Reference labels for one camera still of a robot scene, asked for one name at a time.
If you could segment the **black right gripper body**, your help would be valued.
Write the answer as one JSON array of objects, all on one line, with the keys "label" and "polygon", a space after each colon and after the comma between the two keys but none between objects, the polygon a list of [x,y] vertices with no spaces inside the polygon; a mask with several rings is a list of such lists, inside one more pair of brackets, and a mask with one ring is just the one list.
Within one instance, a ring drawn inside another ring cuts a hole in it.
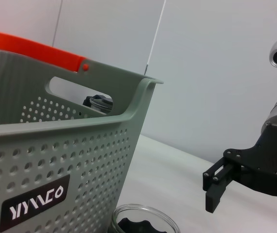
[{"label": "black right gripper body", "polygon": [[266,127],[253,147],[227,149],[223,157],[234,167],[234,181],[277,197],[277,126]]}]

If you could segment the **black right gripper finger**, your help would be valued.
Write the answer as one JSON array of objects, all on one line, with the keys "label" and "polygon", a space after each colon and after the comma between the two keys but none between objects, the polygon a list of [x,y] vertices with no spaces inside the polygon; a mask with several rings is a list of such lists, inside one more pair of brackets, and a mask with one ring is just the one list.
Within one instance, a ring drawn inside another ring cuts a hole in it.
[{"label": "black right gripper finger", "polygon": [[203,190],[206,192],[205,208],[214,213],[226,187],[234,180],[237,164],[221,158],[203,173]]}]

